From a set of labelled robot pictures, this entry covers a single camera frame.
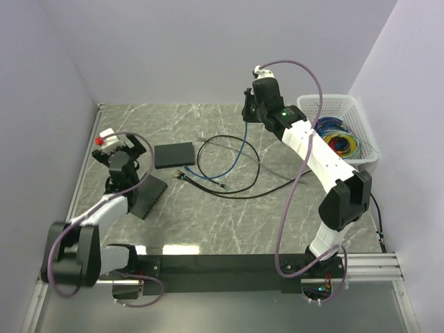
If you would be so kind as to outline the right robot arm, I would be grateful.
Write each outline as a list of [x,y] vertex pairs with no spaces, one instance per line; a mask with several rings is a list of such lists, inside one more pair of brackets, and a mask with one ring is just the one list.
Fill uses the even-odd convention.
[[343,159],[314,130],[312,123],[296,106],[284,104],[278,81],[256,78],[245,92],[242,117],[246,123],[262,123],[282,143],[302,158],[302,169],[309,168],[325,191],[318,213],[321,225],[307,248],[305,267],[285,273],[280,264],[280,246],[275,247],[275,269],[283,278],[308,272],[322,276],[330,267],[329,258],[342,248],[352,224],[369,208],[372,178]]

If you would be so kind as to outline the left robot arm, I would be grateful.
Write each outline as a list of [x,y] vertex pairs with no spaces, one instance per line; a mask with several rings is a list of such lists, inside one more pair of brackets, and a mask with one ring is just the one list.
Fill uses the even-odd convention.
[[143,136],[132,132],[107,132],[95,139],[100,149],[94,158],[109,171],[111,187],[89,210],[68,221],[51,224],[46,239],[40,277],[61,296],[58,284],[92,287],[101,274],[101,245],[99,226],[114,223],[129,213],[137,202],[138,188],[149,174],[141,178],[137,159],[145,152],[154,158],[153,147]]

